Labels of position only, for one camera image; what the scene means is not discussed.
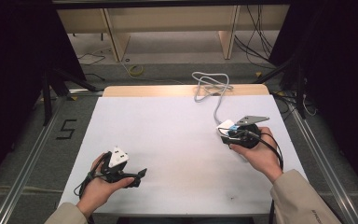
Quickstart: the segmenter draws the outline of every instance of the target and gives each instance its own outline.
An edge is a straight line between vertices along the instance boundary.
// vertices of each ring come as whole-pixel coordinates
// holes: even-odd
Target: metal rail
[[[19,176],[16,178],[13,186],[11,187],[10,191],[8,192],[5,200],[2,202],[0,206],[0,224],[7,223],[14,207],[17,204],[17,201],[19,200],[22,190],[25,186],[25,184],[28,181],[29,176],[31,175],[31,172],[34,169],[34,166],[37,162],[37,159],[40,156],[40,153],[43,150],[44,145],[46,144],[48,140],[48,136],[51,132],[52,127],[54,126],[54,123],[57,119],[57,116],[59,114],[59,111],[65,102],[65,97],[59,97],[56,101],[56,106],[54,108],[52,117],[49,121],[49,123],[43,127],[42,132],[37,137],[37,140],[31,150],[30,155],[28,156],[26,162],[21,168]]]
[[[330,187],[334,197],[336,198],[337,203],[345,219],[348,221],[348,223],[358,224],[358,212],[354,207],[351,197],[339,181],[336,172],[334,171],[330,162],[324,155],[324,151],[316,140],[315,135],[313,134],[307,121],[305,119],[302,119],[296,111],[294,112],[294,118],[298,127],[303,133],[308,143],[308,146],[310,147],[310,151],[312,152],[313,157],[318,163],[318,166],[321,169],[328,186]]]

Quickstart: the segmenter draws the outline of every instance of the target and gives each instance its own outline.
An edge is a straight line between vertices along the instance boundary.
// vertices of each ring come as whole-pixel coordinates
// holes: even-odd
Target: metal stand
[[[89,90],[89,91],[103,91],[103,89],[96,88],[89,83],[80,80],[77,77],[72,76],[71,74],[61,70],[60,68],[53,68],[42,76],[42,85],[43,85],[43,98],[45,106],[45,122],[43,126],[48,124],[48,121],[52,115],[52,106],[51,106],[51,95],[49,86],[57,93],[58,96],[67,96],[69,93],[68,88],[66,87],[63,80],[69,80],[75,82],[75,84]]]

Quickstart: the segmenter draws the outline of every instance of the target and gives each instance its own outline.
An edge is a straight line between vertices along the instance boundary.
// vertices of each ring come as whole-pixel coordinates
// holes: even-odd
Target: sleeve
[[[87,224],[83,213],[71,203],[63,203],[45,222],[45,224]]]
[[[340,223],[310,183],[296,170],[284,173],[271,190],[277,223]]]

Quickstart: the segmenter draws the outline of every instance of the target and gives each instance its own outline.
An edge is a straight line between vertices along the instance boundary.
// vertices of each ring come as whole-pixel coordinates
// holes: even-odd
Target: tripod leg
[[[257,81],[255,81],[253,84],[261,84],[269,80],[270,78],[273,78],[280,74],[280,72],[283,72],[286,70],[290,65],[292,65],[292,59],[287,60],[285,63],[281,64],[279,67],[275,68],[274,70],[270,71],[266,75],[259,78]]]
[[[69,79],[70,81],[75,82],[75,84],[77,84],[81,87],[84,87],[89,91],[103,91],[103,89],[96,88],[83,80],[73,77],[71,74],[69,74],[59,68],[54,68],[53,72],[57,73],[60,77],[64,77],[66,79]]]

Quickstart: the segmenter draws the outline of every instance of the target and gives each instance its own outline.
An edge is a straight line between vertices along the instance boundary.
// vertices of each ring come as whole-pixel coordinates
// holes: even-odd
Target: white tabletop
[[[73,193],[92,162],[109,148],[128,153],[126,173],[147,168],[139,188],[115,192],[97,213],[118,216],[251,216],[267,214],[271,184],[221,142],[213,111],[218,97],[100,98],[60,203],[77,203]],[[280,112],[270,95],[227,96],[217,116],[237,121],[267,116],[281,147],[284,170],[304,170]]]

